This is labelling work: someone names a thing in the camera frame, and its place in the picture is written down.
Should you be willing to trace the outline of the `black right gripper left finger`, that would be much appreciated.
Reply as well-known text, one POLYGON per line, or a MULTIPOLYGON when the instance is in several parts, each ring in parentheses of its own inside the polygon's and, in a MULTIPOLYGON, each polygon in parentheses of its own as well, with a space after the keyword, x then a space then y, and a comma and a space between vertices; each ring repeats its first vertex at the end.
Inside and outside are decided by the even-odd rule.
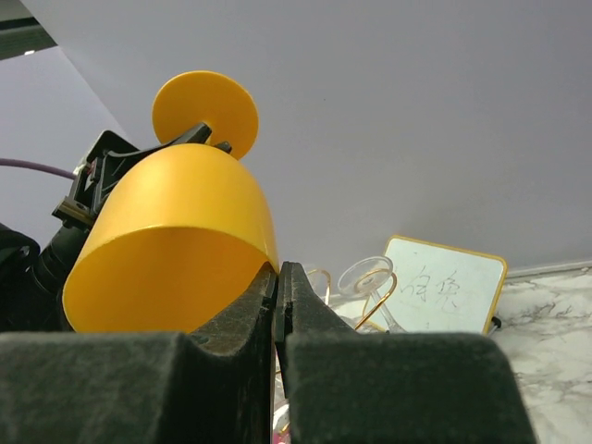
POLYGON ((277 275, 191 334, 5 333, 5 443, 267 443, 277 275))

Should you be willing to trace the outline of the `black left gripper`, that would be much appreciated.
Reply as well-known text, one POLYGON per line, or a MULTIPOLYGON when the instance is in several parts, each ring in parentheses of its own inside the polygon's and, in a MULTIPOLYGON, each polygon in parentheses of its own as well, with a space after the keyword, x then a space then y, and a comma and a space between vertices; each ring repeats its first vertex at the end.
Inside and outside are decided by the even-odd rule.
POLYGON ((91 149, 86 164, 74 175, 68 195, 52 215, 60 219, 64 227, 90 231, 109 194, 143 159, 175 145, 206 143, 212 134, 207 124, 199 122, 170 142, 138 149, 115 132, 106 130, 91 149))

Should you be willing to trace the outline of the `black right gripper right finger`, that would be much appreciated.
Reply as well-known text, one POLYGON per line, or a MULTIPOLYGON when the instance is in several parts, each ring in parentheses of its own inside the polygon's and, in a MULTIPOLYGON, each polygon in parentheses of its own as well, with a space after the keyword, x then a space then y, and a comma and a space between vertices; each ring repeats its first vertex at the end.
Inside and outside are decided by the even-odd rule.
POLYGON ((276 344, 295 443, 533 443, 506 355, 476 334, 361 334, 281 267, 276 344))

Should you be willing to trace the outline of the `yellow plastic goblet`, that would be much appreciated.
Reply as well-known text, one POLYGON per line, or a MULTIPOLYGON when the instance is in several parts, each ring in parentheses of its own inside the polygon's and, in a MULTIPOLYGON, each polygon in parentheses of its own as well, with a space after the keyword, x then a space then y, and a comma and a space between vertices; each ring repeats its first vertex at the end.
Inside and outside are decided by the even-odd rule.
POLYGON ((189 71, 157 93, 152 121, 157 145, 199 122, 213 134, 149 155, 109 194, 63 288, 76 332, 192 332, 279 267, 265 194, 242 163, 258 133, 250 94, 189 71))

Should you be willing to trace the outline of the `pink plastic goblet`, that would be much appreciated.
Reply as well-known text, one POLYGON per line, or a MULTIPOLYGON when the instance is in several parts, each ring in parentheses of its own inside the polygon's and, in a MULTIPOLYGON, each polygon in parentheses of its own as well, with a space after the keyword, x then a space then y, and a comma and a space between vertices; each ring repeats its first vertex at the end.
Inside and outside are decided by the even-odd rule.
POLYGON ((272 444, 290 444, 290 433, 288 430, 274 431, 272 434, 272 444))

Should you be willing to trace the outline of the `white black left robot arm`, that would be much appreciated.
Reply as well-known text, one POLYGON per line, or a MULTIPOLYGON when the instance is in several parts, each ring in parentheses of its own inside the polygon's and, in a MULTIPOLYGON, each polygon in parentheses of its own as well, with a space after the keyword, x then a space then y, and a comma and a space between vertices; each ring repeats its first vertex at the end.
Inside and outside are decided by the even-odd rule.
POLYGON ((62 289, 106 198, 132 167, 169 146, 208 143, 212 130, 200 122, 170 142, 138 149, 104 131, 81 162, 67 173, 73 183, 53 215, 62 225, 45 248, 7 226, 1 227, 1 330, 68 331, 62 289))

